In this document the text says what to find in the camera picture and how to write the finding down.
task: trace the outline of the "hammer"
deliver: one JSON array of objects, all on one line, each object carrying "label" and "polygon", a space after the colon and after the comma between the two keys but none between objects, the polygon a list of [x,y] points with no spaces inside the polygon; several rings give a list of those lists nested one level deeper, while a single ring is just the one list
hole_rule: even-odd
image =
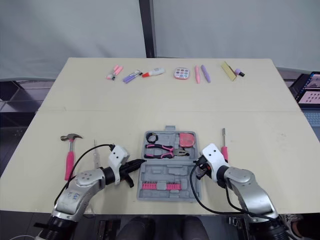
[{"label": "hammer", "polygon": [[64,175],[64,180],[66,181],[69,180],[72,168],[74,167],[74,162],[75,162],[74,141],[76,138],[82,139],[81,136],[75,133],[70,133],[67,136],[60,137],[62,141],[69,140],[69,152],[68,152],[68,155],[66,156],[65,175]]}]

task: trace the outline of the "white curtain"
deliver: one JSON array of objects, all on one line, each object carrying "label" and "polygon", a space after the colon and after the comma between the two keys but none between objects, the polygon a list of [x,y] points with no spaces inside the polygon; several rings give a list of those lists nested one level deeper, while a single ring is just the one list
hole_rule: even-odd
[{"label": "white curtain", "polygon": [[320,0],[153,0],[158,57],[270,58],[320,71]]},{"label": "white curtain", "polygon": [[55,79],[69,57],[146,57],[139,1],[0,0],[0,79]]}]

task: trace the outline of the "yellow sticky notes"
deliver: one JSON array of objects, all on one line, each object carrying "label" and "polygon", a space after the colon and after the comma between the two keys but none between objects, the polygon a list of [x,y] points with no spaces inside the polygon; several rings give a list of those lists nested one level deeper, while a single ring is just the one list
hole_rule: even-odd
[{"label": "yellow sticky notes", "polygon": [[234,73],[231,67],[226,63],[226,61],[222,63],[221,67],[232,81],[236,79],[237,75]]}]

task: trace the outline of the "gray pants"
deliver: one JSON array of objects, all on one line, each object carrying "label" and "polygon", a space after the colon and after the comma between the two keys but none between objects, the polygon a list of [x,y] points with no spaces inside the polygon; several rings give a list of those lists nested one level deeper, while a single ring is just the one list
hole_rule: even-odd
[{"label": "gray pants", "polygon": [[[181,228],[174,229],[174,231],[178,232],[177,236],[181,240],[209,240],[206,229],[199,218],[187,216],[180,225]],[[123,227],[116,240],[153,240],[155,232],[156,224],[153,219],[137,216]]]}]

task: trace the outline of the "screwdriver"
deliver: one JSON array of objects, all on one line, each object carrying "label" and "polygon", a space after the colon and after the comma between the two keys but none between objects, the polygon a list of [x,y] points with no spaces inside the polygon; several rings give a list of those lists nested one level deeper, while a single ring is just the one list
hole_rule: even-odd
[{"label": "screwdriver", "polygon": [[223,137],[223,147],[221,148],[221,153],[224,157],[224,160],[228,162],[228,147],[226,146],[226,129],[222,128],[222,137]]},{"label": "screwdriver", "polygon": [[[93,141],[94,141],[94,146],[97,146],[96,140],[94,139]],[[93,150],[93,162],[94,162],[94,168],[98,169],[101,167],[100,155],[99,155],[98,150],[96,148]]]}]

